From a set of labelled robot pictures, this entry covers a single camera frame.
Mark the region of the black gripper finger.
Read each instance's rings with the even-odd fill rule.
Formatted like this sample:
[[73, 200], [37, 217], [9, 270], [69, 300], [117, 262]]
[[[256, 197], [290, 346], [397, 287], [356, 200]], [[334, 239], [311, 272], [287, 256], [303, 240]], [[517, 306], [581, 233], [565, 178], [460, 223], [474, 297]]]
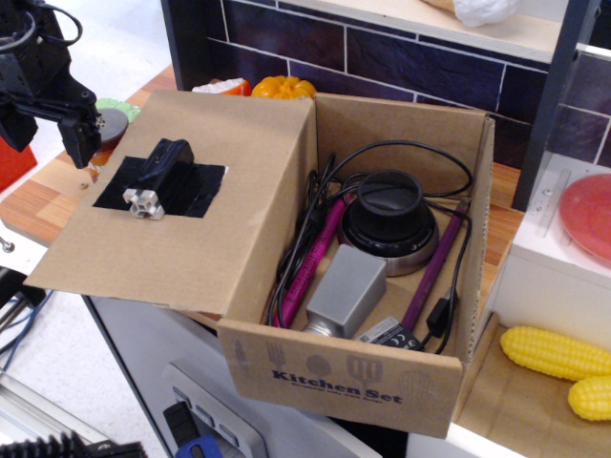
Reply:
[[22, 152], [37, 132], [33, 116], [20, 114], [12, 105], [1, 106], [1, 137], [15, 151]]
[[101, 146], [98, 126], [99, 113], [95, 107], [70, 111], [58, 122], [63, 144], [77, 169], [83, 169]]

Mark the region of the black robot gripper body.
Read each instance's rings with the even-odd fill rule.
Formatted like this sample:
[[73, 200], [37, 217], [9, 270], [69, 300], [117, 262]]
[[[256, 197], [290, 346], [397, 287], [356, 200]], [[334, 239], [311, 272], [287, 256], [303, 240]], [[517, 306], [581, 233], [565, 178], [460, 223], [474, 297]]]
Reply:
[[81, 22], [45, 1], [1, 3], [1, 102], [59, 122], [95, 120], [95, 94], [70, 73]]

